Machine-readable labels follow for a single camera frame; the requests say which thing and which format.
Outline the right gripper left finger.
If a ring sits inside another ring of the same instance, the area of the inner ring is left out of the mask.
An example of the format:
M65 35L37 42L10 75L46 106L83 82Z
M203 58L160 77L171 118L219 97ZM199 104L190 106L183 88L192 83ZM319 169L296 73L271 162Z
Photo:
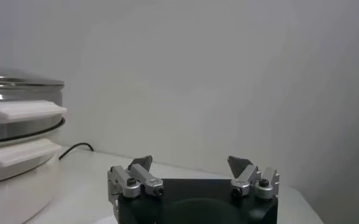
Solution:
M127 166L112 166L107 172L108 197L114 196L137 198L144 192L147 195L160 198L164 195L164 183L161 178L153 176L150 168L153 162L151 155L135 158Z

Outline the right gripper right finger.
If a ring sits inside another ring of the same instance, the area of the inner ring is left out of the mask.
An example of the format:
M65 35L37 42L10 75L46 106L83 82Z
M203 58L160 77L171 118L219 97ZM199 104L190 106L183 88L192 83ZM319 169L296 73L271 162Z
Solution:
M250 194L261 200L278 197L280 175L277 169L267 167L261 172L248 159L235 156L229 156L227 162L233 174L233 179L230 181L233 198L243 198Z

